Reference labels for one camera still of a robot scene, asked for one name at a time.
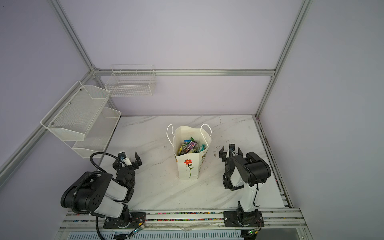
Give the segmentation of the teal snack packet top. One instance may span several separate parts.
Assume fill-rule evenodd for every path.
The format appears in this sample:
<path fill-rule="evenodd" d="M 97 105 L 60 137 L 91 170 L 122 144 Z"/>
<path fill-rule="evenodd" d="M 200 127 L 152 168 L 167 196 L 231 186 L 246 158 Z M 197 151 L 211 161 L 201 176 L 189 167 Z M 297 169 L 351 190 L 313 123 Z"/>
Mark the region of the teal snack packet top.
<path fill-rule="evenodd" d="M 206 148 L 207 148 L 207 146 L 204 145 L 204 144 L 202 144 L 202 145 L 199 147 L 199 149 L 198 149 L 198 153 L 203 152 Z"/>

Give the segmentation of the brown purple candy bar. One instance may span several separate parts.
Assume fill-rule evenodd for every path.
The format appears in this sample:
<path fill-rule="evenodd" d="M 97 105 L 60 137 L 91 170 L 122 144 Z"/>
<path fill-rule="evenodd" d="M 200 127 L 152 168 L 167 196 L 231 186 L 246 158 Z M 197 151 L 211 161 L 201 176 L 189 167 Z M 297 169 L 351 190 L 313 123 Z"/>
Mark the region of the brown purple candy bar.
<path fill-rule="evenodd" d="M 192 149 L 194 149 L 197 145 L 198 145 L 198 143 L 197 143 L 196 141 L 190 141 L 187 145 L 185 145 L 185 146 L 182 148 L 181 154 L 182 154 L 182 155 L 187 154 L 187 153 L 190 152 Z"/>

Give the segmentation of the white floral paper bag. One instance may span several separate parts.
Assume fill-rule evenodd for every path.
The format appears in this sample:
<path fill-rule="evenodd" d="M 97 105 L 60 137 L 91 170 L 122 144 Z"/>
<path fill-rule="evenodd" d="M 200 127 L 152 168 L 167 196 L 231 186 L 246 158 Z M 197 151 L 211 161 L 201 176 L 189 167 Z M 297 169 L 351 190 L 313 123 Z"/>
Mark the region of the white floral paper bag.
<path fill-rule="evenodd" d="M 173 148 L 173 155 L 178 166 L 178 175 L 180 180 L 196 180 L 199 178 L 200 170 L 208 149 L 212 143 L 212 129 L 207 124 L 202 124 L 200 128 L 180 126 L 177 129 L 170 124 L 166 130 L 166 136 Z M 187 154 L 178 154 L 179 148 L 184 144 L 184 140 L 193 138 L 198 145 Z M 207 148 L 198 153 L 199 147 L 204 144 Z"/>

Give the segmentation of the yellow-green snack packet back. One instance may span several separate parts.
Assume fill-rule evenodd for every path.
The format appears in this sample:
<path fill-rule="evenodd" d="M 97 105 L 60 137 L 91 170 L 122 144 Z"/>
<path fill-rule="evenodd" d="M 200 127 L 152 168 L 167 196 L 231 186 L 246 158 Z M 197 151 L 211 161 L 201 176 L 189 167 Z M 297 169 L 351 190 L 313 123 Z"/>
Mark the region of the yellow-green snack packet back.
<path fill-rule="evenodd" d="M 182 144 L 181 147 L 179 148 L 178 154 L 180 155 L 185 148 L 186 144 Z"/>

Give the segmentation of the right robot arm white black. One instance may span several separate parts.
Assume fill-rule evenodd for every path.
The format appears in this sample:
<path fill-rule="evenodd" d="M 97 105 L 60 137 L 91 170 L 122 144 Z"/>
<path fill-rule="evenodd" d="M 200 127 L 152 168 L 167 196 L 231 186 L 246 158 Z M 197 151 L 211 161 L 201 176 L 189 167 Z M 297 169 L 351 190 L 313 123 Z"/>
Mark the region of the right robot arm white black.
<path fill-rule="evenodd" d="M 240 149 L 236 151 L 234 144 L 227 152 L 220 149 L 219 158 L 225 163 L 224 188 L 241 193 L 236 210 L 224 212 L 225 226 L 262 228 L 265 224 L 258 198 L 262 185 L 272 175 L 269 164 L 255 152 L 244 155 Z"/>

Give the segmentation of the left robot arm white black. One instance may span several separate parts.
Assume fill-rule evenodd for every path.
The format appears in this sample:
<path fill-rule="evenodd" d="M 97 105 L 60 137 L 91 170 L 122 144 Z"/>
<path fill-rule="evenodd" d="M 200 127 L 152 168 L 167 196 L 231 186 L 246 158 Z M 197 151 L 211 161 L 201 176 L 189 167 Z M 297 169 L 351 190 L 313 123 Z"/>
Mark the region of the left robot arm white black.
<path fill-rule="evenodd" d="M 109 156 L 116 176 L 98 166 L 94 157 Z M 131 161 L 125 152 L 117 156 L 106 152 L 90 155 L 90 162 L 98 170 L 85 172 L 62 195 L 61 206 L 75 214 L 105 219 L 104 229 L 136 229 L 143 227 L 145 213 L 131 213 L 127 203 L 132 199 L 136 185 L 136 170 L 143 164 L 135 153 Z"/>

